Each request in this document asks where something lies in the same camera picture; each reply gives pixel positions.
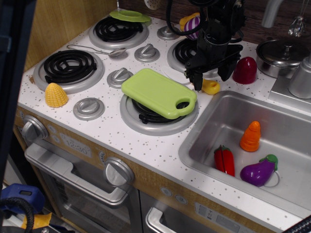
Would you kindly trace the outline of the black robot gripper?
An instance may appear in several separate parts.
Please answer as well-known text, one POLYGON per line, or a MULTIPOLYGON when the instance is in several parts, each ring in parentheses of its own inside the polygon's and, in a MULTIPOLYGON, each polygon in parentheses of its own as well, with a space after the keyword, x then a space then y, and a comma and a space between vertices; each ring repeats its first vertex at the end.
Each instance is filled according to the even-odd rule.
POLYGON ((203 85, 202 73, 218 67, 218 75, 224 82, 233 73, 242 50, 234 43, 241 41, 243 37, 241 28, 245 26, 245 1, 191 0, 190 3, 207 10, 201 17, 203 23, 197 39, 197 53, 185 64, 189 81, 193 84, 194 90, 200 91, 203 85), (240 39, 232 40, 235 34, 238 34, 240 39), (222 57, 221 61, 212 62, 203 58, 204 51, 202 53, 199 48, 219 51, 222 55, 217 55, 217 57, 222 57))

